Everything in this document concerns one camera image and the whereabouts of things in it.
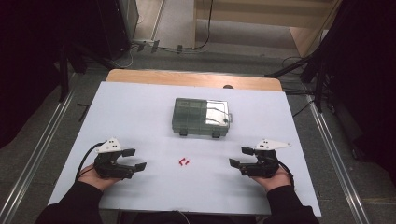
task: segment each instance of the black cable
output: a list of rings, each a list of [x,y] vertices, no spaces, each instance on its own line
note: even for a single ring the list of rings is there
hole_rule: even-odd
[[[302,59],[302,57],[293,57],[293,56],[291,56],[291,57],[288,57],[288,58],[286,58],[286,59],[284,59],[283,61],[282,61],[282,68],[284,68],[285,67],[285,61],[286,60],[288,60],[288,59],[299,59],[299,60],[301,60]],[[293,73],[293,72],[289,72],[290,74],[294,74],[294,75],[301,75],[303,72],[301,72],[301,73]]]
[[[193,49],[193,48],[181,48],[182,50],[186,50],[187,49],[187,50],[191,50],[191,52],[196,52],[198,49],[202,49],[207,44],[207,42],[209,41],[209,38],[210,38],[210,22],[212,20],[212,11],[213,11],[213,1],[214,0],[211,0],[211,2],[210,2],[209,20],[207,22],[207,38],[206,38],[205,43],[202,46],[200,46],[198,48],[195,48],[195,49]],[[143,44],[145,46],[148,46],[148,47],[152,48],[152,46],[150,44],[146,44],[146,41],[144,41]],[[173,52],[172,50],[180,50],[180,49],[165,48],[165,47],[157,47],[157,49],[168,50],[168,51],[171,51],[171,52]]]
[[[85,153],[84,158],[82,159],[81,163],[79,164],[79,167],[78,167],[78,170],[77,170],[77,173],[76,173],[76,179],[75,179],[75,181],[78,181],[78,179],[79,179],[79,177],[80,177],[80,173],[79,173],[79,172],[81,171],[82,165],[84,165],[85,160],[87,160],[88,155],[90,155],[90,153],[91,153],[96,147],[99,147],[99,146],[101,146],[101,145],[104,144],[104,143],[105,143],[105,142],[103,142],[103,143],[98,143],[98,144],[94,145],[93,147],[91,147],[91,148],[87,151],[87,153]]]
[[[291,185],[294,187],[294,178],[293,178],[293,174],[291,173],[290,169],[288,166],[286,166],[283,162],[281,161],[277,161],[279,163],[279,165],[288,173],[289,175],[289,180]]]
[[[309,105],[311,105],[314,101],[310,101],[308,102],[308,104],[306,104],[306,106],[304,106],[299,112],[295,113],[293,115],[293,117],[296,117],[297,115],[299,115],[303,110],[305,110]]]
[[[207,22],[207,39],[206,39],[205,43],[202,46],[198,47],[197,49],[203,48],[207,44],[207,42],[209,41],[209,38],[210,38],[210,22],[211,22],[211,19],[212,19],[212,9],[213,9],[213,0],[210,2],[209,20]]]
[[[92,168],[90,168],[90,169],[88,169],[88,170],[82,172],[81,174],[79,174],[79,176],[78,176],[77,179],[79,179],[82,175],[84,175],[85,173],[87,173],[87,172],[89,172],[89,171],[91,171],[91,170],[93,170],[93,169],[94,169],[94,167],[92,167]]]

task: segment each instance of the black equipment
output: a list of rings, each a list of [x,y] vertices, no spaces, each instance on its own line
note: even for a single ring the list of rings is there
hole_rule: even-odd
[[[99,153],[95,159],[93,167],[102,178],[132,178],[135,172],[144,171],[146,162],[135,166],[117,164],[117,158],[130,157],[135,153],[135,149],[125,149],[123,151]]]
[[[288,173],[290,183],[294,186],[293,174],[285,164],[277,159],[274,150],[257,150],[250,147],[242,147],[242,153],[257,157],[256,163],[241,163],[230,159],[230,165],[239,169],[242,175],[271,178],[281,166]]]

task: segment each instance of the cable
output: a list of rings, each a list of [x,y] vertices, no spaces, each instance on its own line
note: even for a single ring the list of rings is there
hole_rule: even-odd
[[[284,60],[282,61],[282,68],[285,67],[285,61],[288,60],[288,59],[299,59],[299,60],[301,60],[302,57],[291,56],[291,57],[288,57],[288,58],[284,59]],[[294,74],[294,75],[301,75],[303,72],[301,72],[301,73],[293,73],[293,72],[290,71],[289,73],[290,73],[290,74]]]
[[[209,20],[207,22],[207,39],[206,39],[205,43],[202,46],[198,47],[197,49],[203,48],[207,44],[207,42],[209,41],[209,38],[210,38],[210,22],[212,20],[212,9],[213,9],[213,0],[210,1]]]
[[[306,106],[303,107],[303,109],[301,109],[300,111],[298,111],[297,113],[295,113],[293,115],[293,117],[296,117],[297,115],[299,115],[303,110],[305,110],[309,105],[311,105],[314,101],[310,101],[308,102],[308,104],[306,104]]]
[[[82,175],[84,175],[85,173],[87,173],[87,172],[89,172],[89,171],[91,171],[91,170],[93,170],[93,169],[94,169],[94,167],[92,167],[92,168],[90,168],[90,169],[88,169],[88,170],[82,172],[81,174],[79,174],[79,176],[78,176],[77,179],[79,179]]]
[[[136,49],[136,48],[137,48],[137,46],[133,46],[133,47],[131,47],[130,50],[129,50],[129,56],[131,57],[131,62],[128,63],[128,65],[120,65],[120,64],[118,64],[118,63],[116,63],[116,62],[114,62],[114,61],[111,61],[111,62],[114,63],[116,66],[121,67],[121,68],[127,68],[127,67],[131,66],[132,63],[134,62],[134,58],[132,57],[132,50],[133,50],[133,49]]]
[[[198,48],[195,48],[195,49],[193,49],[193,48],[182,48],[181,49],[182,51],[180,51],[180,49],[165,48],[165,47],[157,47],[157,49],[160,49],[160,50],[163,50],[163,51],[172,52],[172,53],[177,53],[177,54],[197,54],[197,53],[207,52],[208,49],[205,49],[205,50],[199,50],[199,49],[202,49],[207,44],[207,42],[209,41],[209,38],[210,38],[210,22],[212,20],[213,1],[214,0],[211,0],[211,2],[210,2],[209,19],[208,19],[208,23],[207,23],[207,38],[206,38],[205,43],[202,46],[200,46]],[[147,41],[143,41],[143,45],[147,46],[147,47],[150,47],[150,48],[153,48],[150,44],[147,44]]]
[[[184,215],[182,212],[176,210],[177,212],[179,212],[184,218],[186,218],[186,221],[188,224],[190,224],[189,219],[186,217],[186,215]]]
[[[90,153],[91,153],[96,147],[99,147],[99,146],[101,146],[101,145],[104,144],[104,143],[105,143],[105,142],[103,142],[103,143],[98,143],[98,144],[94,145],[93,147],[91,147],[91,148],[87,151],[87,153],[85,153],[85,156],[84,156],[84,158],[82,158],[82,161],[81,161],[81,163],[79,164],[79,167],[78,167],[78,169],[77,169],[75,181],[78,181],[78,179],[79,179],[79,177],[80,177],[80,173],[79,173],[79,172],[81,171],[82,165],[84,164],[85,160],[87,160],[88,155],[90,155]]]

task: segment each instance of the floor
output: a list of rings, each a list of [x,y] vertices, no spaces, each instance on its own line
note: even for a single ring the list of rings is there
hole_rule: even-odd
[[[185,8],[191,8],[191,2],[165,0],[161,7],[162,1],[159,0],[137,1],[141,8],[139,13],[144,15],[144,19],[139,24],[144,25],[144,21],[155,21],[150,19],[149,15],[160,18],[155,32],[155,26],[152,24],[151,28],[142,26],[136,30],[138,41],[160,40],[160,46],[167,48],[175,48],[177,45],[190,47],[189,18],[191,16]],[[204,42],[205,35],[205,22],[201,21],[198,24],[197,45]],[[221,72],[262,77],[297,60],[287,58],[298,56],[288,28],[219,21],[212,22],[211,38],[205,49],[206,52],[199,54],[175,54],[162,50],[151,53],[150,47],[139,52],[133,49],[115,63],[130,64],[127,66],[129,69]],[[105,80],[108,73],[103,66],[90,59],[87,59],[87,63],[89,69],[85,75],[71,73],[72,90],[66,101],[67,104],[58,104],[60,90],[55,90],[28,120],[14,141],[0,149],[1,204],[6,203],[11,191],[15,189],[15,184],[21,182],[19,178],[22,174],[26,172],[33,174],[32,179],[29,180],[30,184],[17,192],[22,197],[8,214],[8,219],[4,219],[5,213],[2,210],[0,222],[33,223],[47,205],[59,173],[78,135],[86,109],[84,105],[91,103],[100,82]],[[299,73],[301,69],[296,69],[294,72]],[[285,91],[303,88],[298,75],[287,74],[280,80]],[[306,95],[290,95],[288,100],[290,112],[295,114],[307,105],[309,99]],[[62,106],[65,108],[64,113],[54,121],[52,115]],[[391,184],[388,174],[375,163],[353,159],[351,146],[343,133],[342,126],[336,116],[326,108],[325,102],[322,116],[370,223],[396,223],[394,214],[396,189]],[[320,223],[367,223],[357,221],[350,209],[346,191],[336,172],[337,166],[334,165],[331,153],[319,131],[315,108],[312,105],[307,107],[294,118],[294,121],[317,192],[322,212]],[[49,123],[55,123],[55,129],[47,144],[43,144],[40,138],[42,133],[49,131],[47,129]],[[44,148],[44,152],[40,155],[42,160],[37,166],[31,166],[29,160],[40,148]],[[101,215],[105,223],[116,223],[117,212],[102,211]]]

